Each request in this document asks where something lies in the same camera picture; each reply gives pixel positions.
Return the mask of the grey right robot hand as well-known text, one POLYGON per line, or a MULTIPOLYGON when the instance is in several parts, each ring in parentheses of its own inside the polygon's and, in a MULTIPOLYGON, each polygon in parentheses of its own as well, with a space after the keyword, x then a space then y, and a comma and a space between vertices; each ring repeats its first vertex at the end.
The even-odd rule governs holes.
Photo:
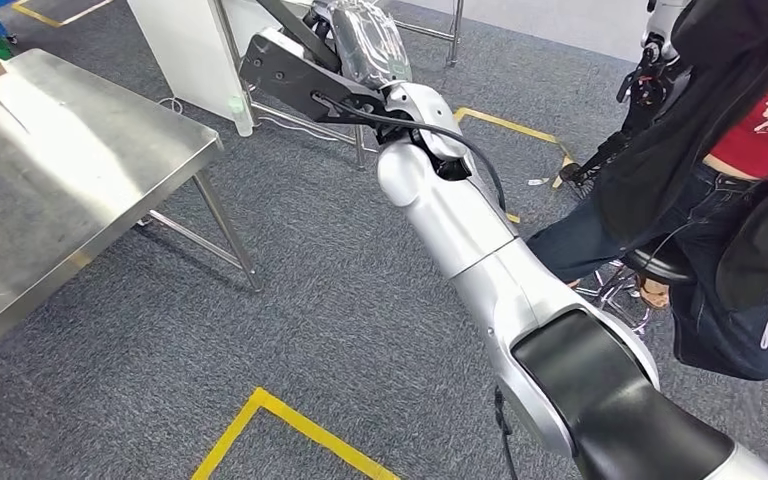
POLYGON ((395 20, 371 1, 314 1, 312 12, 332 32, 346 78, 372 90, 413 80, 395 20))

